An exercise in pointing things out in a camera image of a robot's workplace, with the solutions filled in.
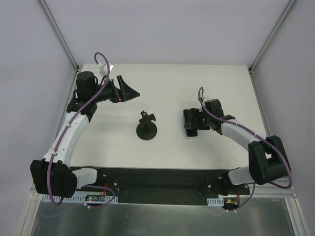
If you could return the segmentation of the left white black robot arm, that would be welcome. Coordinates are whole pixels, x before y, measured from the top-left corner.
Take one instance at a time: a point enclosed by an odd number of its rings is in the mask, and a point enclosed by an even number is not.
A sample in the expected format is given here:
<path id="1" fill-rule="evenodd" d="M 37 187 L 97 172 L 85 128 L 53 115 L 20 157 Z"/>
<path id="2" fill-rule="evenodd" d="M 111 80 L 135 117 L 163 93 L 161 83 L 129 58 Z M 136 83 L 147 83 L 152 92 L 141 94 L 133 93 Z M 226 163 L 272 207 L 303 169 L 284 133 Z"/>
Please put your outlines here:
<path id="1" fill-rule="evenodd" d="M 140 93 L 132 89 L 117 76 L 119 86 L 106 76 L 98 83 L 91 71 L 80 72 L 76 79 L 76 90 L 66 109 L 63 126 L 54 143 L 41 160 L 33 160 L 30 171 L 36 191 L 62 198 L 70 198 L 75 191 L 88 186 L 99 191 L 104 179 L 97 175 L 95 168 L 70 168 L 70 162 L 80 136 L 90 124 L 97 110 L 97 104 L 109 100 L 112 103 L 127 102 L 138 98 Z"/>

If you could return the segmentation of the black phone teal case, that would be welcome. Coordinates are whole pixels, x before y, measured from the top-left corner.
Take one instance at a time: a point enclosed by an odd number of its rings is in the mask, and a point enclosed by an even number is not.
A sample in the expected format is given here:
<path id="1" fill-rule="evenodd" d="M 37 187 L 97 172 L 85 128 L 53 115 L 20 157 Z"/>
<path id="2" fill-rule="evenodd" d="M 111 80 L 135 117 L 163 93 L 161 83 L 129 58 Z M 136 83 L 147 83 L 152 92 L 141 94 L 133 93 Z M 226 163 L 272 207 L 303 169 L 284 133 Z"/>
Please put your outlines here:
<path id="1" fill-rule="evenodd" d="M 197 137 L 198 135 L 197 129 L 194 127 L 194 122 L 191 121 L 191 119 L 194 119 L 195 114 L 196 114 L 195 108 L 183 110 L 184 129 L 186 131 L 187 137 Z"/>

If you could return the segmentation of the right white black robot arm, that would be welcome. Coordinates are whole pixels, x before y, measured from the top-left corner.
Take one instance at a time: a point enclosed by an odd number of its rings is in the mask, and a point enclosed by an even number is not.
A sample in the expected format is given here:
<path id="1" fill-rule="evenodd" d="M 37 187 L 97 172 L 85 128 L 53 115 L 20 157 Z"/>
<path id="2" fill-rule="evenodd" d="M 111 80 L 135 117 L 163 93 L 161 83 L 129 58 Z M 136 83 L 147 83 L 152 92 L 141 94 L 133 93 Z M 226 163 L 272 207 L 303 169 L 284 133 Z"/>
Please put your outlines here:
<path id="1" fill-rule="evenodd" d="M 243 184 L 273 184 L 289 177 L 291 169 L 283 143 L 278 136 L 261 136 L 240 124 L 234 116 L 225 115 L 217 99 L 202 102 L 201 108 L 183 110 L 184 129 L 188 137 L 199 130 L 213 130 L 230 138 L 248 152 L 249 164 L 223 174 L 212 188 L 221 195 L 233 194 Z"/>

